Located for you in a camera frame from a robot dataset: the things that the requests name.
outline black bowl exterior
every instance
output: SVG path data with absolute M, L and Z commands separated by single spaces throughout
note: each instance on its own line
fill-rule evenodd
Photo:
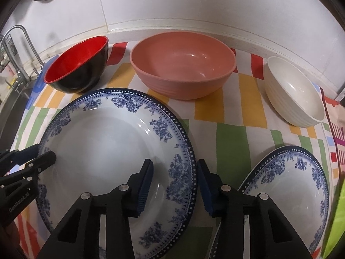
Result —
M 108 59 L 108 43 L 96 55 L 61 80 L 49 84 L 64 93 L 86 92 L 101 77 Z

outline red and black bowl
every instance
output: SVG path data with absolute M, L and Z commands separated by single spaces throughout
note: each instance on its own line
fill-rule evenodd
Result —
M 107 37 L 98 36 L 76 44 L 54 61 L 44 81 L 65 93 L 89 91 L 106 67 L 108 42 Z

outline faucet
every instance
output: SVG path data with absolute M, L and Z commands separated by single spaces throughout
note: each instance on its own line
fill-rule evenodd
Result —
M 20 24 L 17 24 L 17 25 L 14 25 L 12 26 L 10 29 L 7 30 L 7 32 L 4 34 L 4 36 L 2 37 L 1 39 L 1 42 L 0 42 L 0 47 L 3 46 L 7 55 L 8 55 L 8 58 L 10 60 L 10 62 L 12 63 L 13 67 L 15 68 L 16 70 L 16 73 L 17 73 L 17 79 L 16 81 L 13 83 L 13 85 L 11 85 L 9 82 L 7 82 L 7 84 L 14 90 L 17 90 L 18 86 L 20 84 L 24 84 L 26 85 L 27 83 L 30 82 L 31 78 L 29 77 L 29 75 L 26 73 L 26 71 L 24 70 L 24 68 L 20 67 L 18 65 L 18 63 L 16 62 L 15 58 L 14 58 L 14 55 L 12 54 L 12 51 L 8 48 L 7 46 L 7 43 L 6 43 L 6 36 L 13 30 L 13 29 L 16 29 L 16 28 L 19 28 L 23 31 L 24 35 L 25 35 L 25 38 L 26 40 L 28 41 L 29 43 L 29 46 L 30 48 L 32 49 L 35 57 L 37 58 L 38 62 L 40 63 L 40 66 L 41 66 L 41 69 L 43 69 L 43 66 L 44 66 L 44 62 L 42 61 L 42 59 L 39 57 L 35 47 L 33 46 L 31 40 L 30 40 L 30 37 L 28 35 L 28 32 L 26 31 L 25 27 L 20 25 Z M 35 67 L 33 67 L 33 70 L 34 72 L 38 75 L 38 72 L 37 72 L 37 69 Z

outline sink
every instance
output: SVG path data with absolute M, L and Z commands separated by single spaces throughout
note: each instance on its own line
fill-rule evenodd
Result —
M 34 84 L 35 81 L 29 82 L 20 93 L 12 90 L 2 103 L 3 106 L 0 112 L 0 151 L 11 148 Z

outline plate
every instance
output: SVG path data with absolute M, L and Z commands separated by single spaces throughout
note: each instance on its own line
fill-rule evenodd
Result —
M 108 88 L 79 97 L 46 129 L 39 154 L 48 150 L 57 159 L 39 175 L 37 206 L 50 232 L 83 192 L 109 193 L 139 172 L 146 158 L 154 163 L 146 207 L 129 219 L 136 258 L 161 257 L 189 223 L 197 190 L 193 149 L 179 120 L 151 96 Z
M 329 191 L 325 173 L 309 151 L 293 145 L 274 150 L 256 165 L 239 191 L 253 196 L 267 193 L 311 254 L 321 246 L 328 218 Z M 216 254 L 219 227 L 209 258 Z M 243 258 L 249 259 L 248 216 L 245 216 L 244 239 Z

